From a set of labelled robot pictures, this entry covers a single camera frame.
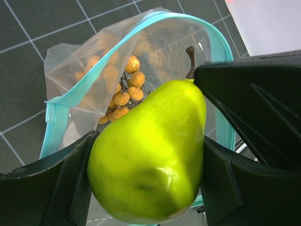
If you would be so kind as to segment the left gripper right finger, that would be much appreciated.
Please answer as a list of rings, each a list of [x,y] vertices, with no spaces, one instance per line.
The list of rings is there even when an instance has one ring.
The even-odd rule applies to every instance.
[[[204,140],[201,193],[210,226],[299,226],[301,175]]]

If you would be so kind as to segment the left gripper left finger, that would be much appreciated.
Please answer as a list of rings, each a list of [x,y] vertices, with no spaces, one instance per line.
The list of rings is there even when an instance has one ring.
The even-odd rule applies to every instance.
[[[0,175],[2,226],[84,226],[91,188],[87,162],[98,137],[91,131],[47,157]]]

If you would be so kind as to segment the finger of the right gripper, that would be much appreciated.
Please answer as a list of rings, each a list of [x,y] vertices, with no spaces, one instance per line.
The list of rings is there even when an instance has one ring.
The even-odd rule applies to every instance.
[[[263,164],[301,167],[301,52],[204,63],[195,84]]]

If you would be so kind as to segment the green pear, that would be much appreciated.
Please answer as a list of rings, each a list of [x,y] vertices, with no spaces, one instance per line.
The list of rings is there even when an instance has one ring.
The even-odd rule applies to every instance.
[[[94,197],[113,218],[160,224],[192,207],[203,177],[206,123],[194,71],[156,88],[95,140],[87,176]]]

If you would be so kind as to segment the clear zip top bag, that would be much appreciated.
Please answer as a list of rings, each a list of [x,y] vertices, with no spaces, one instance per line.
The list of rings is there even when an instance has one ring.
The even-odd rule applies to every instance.
[[[46,132],[40,157],[76,142],[97,127],[130,56],[145,75],[145,92],[184,79],[195,63],[233,60],[222,33],[197,17],[154,8],[103,28],[84,44],[61,43],[48,49],[44,62]]]

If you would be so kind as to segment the brown longan bunch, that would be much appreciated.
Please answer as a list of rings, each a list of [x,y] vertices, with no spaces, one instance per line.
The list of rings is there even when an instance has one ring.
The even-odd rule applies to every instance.
[[[125,115],[134,107],[133,102],[139,104],[144,96],[141,87],[145,83],[145,75],[140,71],[139,59],[131,55],[122,72],[115,67],[116,62],[117,58],[112,56],[96,79],[96,83],[103,82],[106,91],[115,88],[105,115],[98,121],[99,124],[113,122]]]

